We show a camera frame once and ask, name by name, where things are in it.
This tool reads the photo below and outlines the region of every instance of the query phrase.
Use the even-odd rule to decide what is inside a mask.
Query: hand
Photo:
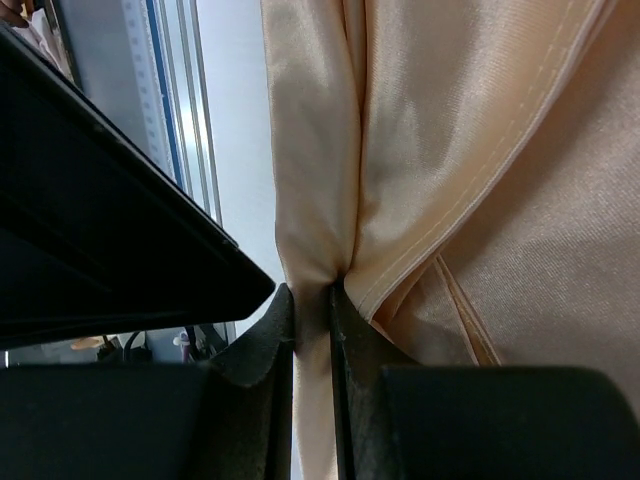
[[[14,27],[28,27],[29,24],[20,15],[22,4],[27,7],[27,13],[33,13],[33,0],[0,0],[0,18]]]

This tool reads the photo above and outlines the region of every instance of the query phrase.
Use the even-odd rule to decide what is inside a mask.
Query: beige fabric
[[[424,363],[589,365],[639,411],[640,2],[263,0],[263,22],[305,478],[335,475],[340,277]]]

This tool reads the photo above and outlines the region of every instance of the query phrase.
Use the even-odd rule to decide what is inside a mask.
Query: peach cloth
[[[326,287],[424,364],[606,372],[640,413],[640,2],[262,0],[305,478]]]

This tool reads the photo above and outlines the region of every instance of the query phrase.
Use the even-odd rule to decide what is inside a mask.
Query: black object
[[[292,314],[282,286],[210,363],[0,371],[0,478],[289,478]]]
[[[240,320],[271,294],[235,242],[6,28],[0,91],[0,349]]]
[[[603,375],[419,367],[331,293],[340,478],[638,479],[640,434]]]

